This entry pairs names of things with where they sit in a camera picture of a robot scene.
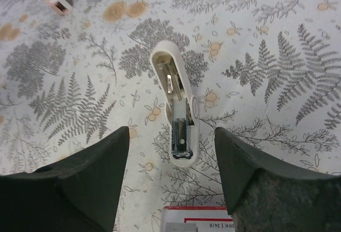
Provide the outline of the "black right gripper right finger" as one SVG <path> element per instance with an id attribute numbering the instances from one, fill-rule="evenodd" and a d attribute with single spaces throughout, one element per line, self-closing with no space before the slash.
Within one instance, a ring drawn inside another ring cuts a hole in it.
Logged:
<path id="1" fill-rule="evenodd" d="M 340 231 L 340 177 L 275 158 L 215 129 L 227 212 L 236 231 Z"/>

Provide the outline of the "red white staples box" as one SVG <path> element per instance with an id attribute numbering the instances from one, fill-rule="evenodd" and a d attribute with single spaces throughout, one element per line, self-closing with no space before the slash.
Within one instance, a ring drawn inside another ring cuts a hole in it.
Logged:
<path id="1" fill-rule="evenodd" d="M 166 206 L 161 231 L 235 231 L 233 219 L 221 206 Z"/>

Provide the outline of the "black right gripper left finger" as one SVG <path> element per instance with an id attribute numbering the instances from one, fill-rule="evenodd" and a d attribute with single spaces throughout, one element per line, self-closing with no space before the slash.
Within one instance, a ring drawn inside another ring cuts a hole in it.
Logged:
<path id="1" fill-rule="evenodd" d="M 121 127 L 32 173 L 1 176 L 1 231 L 112 231 L 128 151 Z"/>

